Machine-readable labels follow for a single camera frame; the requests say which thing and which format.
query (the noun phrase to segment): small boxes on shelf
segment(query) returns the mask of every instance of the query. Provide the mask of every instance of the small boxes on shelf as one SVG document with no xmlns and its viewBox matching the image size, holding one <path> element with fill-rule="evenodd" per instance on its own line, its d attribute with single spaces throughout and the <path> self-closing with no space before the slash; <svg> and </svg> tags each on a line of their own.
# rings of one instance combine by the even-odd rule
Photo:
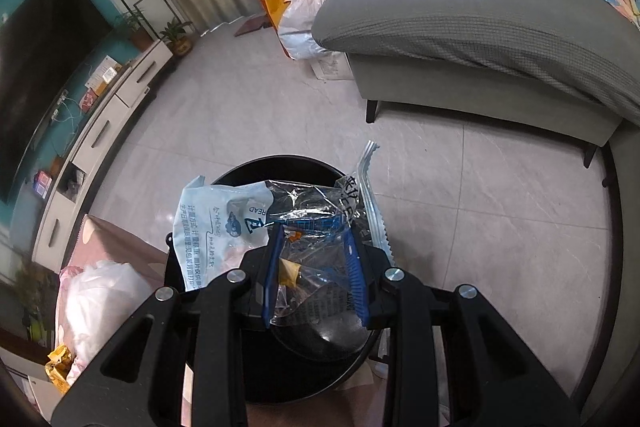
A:
<svg viewBox="0 0 640 427">
<path fill-rule="evenodd" d="M 53 178 L 42 169 L 36 172 L 36 175 L 33 177 L 33 189 L 42 199 L 47 197 L 52 179 Z"/>
<path fill-rule="evenodd" d="M 98 95 L 95 94 L 95 91 L 93 89 L 87 89 L 87 92 L 80 99 L 80 110 L 84 113 L 88 112 L 96 100 L 98 100 Z"/>
<path fill-rule="evenodd" d="M 84 85 L 91 89 L 97 96 L 100 96 L 121 68 L 122 66 L 119 63 L 107 55 L 98 67 L 95 68 L 94 73 L 92 73 Z"/>
</svg>

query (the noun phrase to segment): gray sofa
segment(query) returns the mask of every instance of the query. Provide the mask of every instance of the gray sofa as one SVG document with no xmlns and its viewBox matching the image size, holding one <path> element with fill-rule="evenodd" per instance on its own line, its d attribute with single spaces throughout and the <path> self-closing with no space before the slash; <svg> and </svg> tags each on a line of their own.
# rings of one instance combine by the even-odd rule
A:
<svg viewBox="0 0 640 427">
<path fill-rule="evenodd" d="M 312 32 L 348 54 L 368 122 L 401 102 L 607 145 L 623 253 L 578 401 L 588 425 L 613 425 L 640 385 L 640 32 L 602 0 L 326 0 Z"/>
</svg>

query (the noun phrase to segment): tv stand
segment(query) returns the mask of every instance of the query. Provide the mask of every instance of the tv stand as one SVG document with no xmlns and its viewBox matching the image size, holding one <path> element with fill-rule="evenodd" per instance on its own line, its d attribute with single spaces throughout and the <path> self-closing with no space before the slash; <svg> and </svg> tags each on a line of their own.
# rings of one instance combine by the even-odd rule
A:
<svg viewBox="0 0 640 427">
<path fill-rule="evenodd" d="M 148 95 L 149 84 L 172 58 L 164 42 L 156 41 L 141 53 L 114 85 L 97 100 L 97 107 L 69 149 L 60 174 L 52 182 L 36 234 L 31 259 L 60 272 L 65 255 L 76 241 L 83 210 L 94 197 L 102 176 L 126 135 L 127 123 Z M 69 179 L 81 171 L 82 184 L 74 194 L 65 194 Z"/>
</svg>

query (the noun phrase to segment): tv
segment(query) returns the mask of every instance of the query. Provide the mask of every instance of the tv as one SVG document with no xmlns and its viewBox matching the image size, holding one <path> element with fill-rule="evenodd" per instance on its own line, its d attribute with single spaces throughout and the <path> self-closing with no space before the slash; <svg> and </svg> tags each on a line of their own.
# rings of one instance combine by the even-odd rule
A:
<svg viewBox="0 0 640 427">
<path fill-rule="evenodd" d="M 91 0 L 24 0 L 0 27 L 0 199 L 76 68 L 111 31 Z"/>
</svg>

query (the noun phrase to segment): sofa leg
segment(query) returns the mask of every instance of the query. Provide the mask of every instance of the sofa leg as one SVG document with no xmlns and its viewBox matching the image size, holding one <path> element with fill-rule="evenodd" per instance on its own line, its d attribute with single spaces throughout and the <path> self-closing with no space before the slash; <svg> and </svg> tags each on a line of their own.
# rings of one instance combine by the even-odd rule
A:
<svg viewBox="0 0 640 427">
<path fill-rule="evenodd" d="M 588 143 L 587 147 L 584 148 L 584 162 L 582 164 L 585 169 L 588 169 L 589 165 L 591 165 L 591 160 L 593 160 L 593 155 L 596 153 L 597 149 L 598 146 L 593 143 Z"/>
<path fill-rule="evenodd" d="M 615 174 L 607 174 L 605 178 L 602 180 L 602 186 L 604 188 L 609 188 L 617 181 L 617 176 Z"/>
<path fill-rule="evenodd" d="M 367 114 L 365 122 L 373 123 L 376 119 L 376 110 L 378 108 L 378 100 L 367 100 Z"/>
</svg>

